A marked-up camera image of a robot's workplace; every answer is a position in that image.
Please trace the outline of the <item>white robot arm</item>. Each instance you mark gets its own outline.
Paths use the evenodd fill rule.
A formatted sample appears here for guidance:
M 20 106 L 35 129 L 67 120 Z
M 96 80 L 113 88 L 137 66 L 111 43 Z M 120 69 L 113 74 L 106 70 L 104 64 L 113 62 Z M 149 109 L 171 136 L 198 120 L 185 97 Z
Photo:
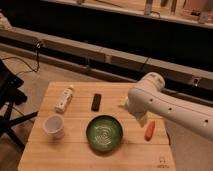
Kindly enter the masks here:
M 166 95 L 164 78 L 149 72 L 128 90 L 126 108 L 135 118 L 147 112 L 168 120 L 213 141 L 213 108 Z

